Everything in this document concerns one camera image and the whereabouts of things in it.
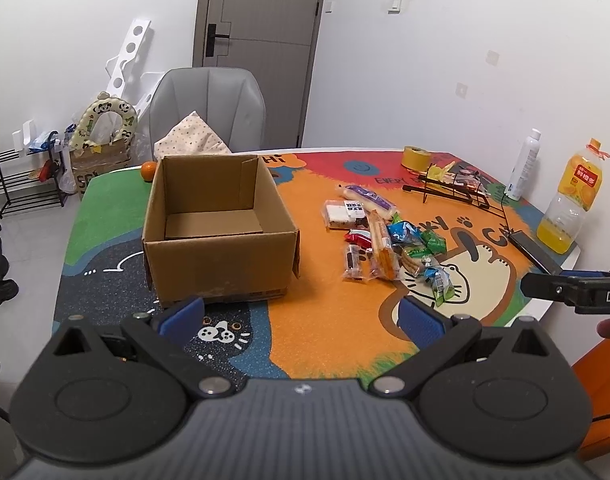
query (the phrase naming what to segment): pillow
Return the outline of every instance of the pillow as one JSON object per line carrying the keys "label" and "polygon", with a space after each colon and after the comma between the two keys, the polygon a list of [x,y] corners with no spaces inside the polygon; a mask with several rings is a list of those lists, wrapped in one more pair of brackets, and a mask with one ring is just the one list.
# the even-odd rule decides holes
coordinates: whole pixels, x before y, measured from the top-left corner
{"label": "pillow", "polygon": [[165,137],[154,144],[156,160],[163,155],[198,155],[199,153],[231,153],[231,151],[196,111],[176,124]]}

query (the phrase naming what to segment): door frame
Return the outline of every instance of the door frame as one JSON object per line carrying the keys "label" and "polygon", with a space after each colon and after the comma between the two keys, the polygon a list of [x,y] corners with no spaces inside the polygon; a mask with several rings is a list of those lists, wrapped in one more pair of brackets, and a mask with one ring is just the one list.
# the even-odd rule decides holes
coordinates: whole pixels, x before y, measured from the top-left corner
{"label": "door frame", "polygon": [[[205,52],[205,29],[207,28],[207,10],[210,0],[198,0],[196,6],[196,24],[194,27],[194,53],[192,56],[192,67],[203,66],[203,53]],[[307,115],[307,104],[309,103],[309,87],[311,85],[311,73],[314,67],[314,54],[319,38],[320,17],[323,15],[323,0],[317,0],[317,13],[314,16],[314,27],[311,33],[311,44],[309,47],[309,59],[307,60],[307,72],[305,75],[305,87],[303,89],[303,103],[301,105],[301,117],[299,119],[299,130],[296,137],[296,146],[299,148],[303,143],[303,131],[305,129],[305,117]]]}

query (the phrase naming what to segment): light switch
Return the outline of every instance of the light switch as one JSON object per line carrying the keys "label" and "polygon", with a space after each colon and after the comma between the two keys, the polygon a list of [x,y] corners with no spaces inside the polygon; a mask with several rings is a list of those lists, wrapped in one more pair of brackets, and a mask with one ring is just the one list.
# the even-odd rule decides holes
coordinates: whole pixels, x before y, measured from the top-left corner
{"label": "light switch", "polygon": [[402,3],[403,0],[390,0],[389,9],[387,9],[387,12],[390,14],[398,14],[400,12],[400,6]]}

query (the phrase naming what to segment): cartoon table mat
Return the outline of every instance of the cartoon table mat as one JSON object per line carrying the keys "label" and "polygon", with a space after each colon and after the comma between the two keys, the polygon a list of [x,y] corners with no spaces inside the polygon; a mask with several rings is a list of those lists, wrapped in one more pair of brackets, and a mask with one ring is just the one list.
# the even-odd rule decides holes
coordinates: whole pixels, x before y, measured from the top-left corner
{"label": "cartoon table mat", "polygon": [[[527,303],[521,277],[531,263],[508,243],[502,218],[437,196],[425,204],[418,184],[400,165],[400,152],[314,152],[264,156],[281,197],[301,229],[301,275],[278,300],[208,306],[203,328],[186,351],[240,384],[264,378],[359,377],[364,382],[414,354],[398,327],[401,298],[413,294],[429,305],[432,293],[404,269],[400,281],[344,282],[343,231],[327,231],[321,216],[338,186],[360,184],[394,202],[402,217],[447,240],[442,264],[456,295],[438,308],[446,316],[472,314],[503,325]],[[473,169],[449,153],[434,153],[444,166]],[[504,186],[483,175],[498,206]],[[115,324],[132,312],[157,308],[147,290],[141,233],[150,184],[138,170],[95,177],[69,238],[54,322],[83,314]],[[509,225],[535,236],[543,214],[525,200],[505,201]],[[557,262],[567,255],[552,253]]]}

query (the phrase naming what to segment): chair backrest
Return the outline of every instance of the chair backrest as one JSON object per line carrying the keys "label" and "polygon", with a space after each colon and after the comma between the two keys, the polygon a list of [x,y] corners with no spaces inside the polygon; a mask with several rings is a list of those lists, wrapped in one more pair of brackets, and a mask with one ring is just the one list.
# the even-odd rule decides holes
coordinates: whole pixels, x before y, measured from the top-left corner
{"label": "chair backrest", "polygon": [[167,72],[149,106],[152,150],[155,142],[194,110],[232,152],[261,148],[265,102],[251,72],[219,66]]}

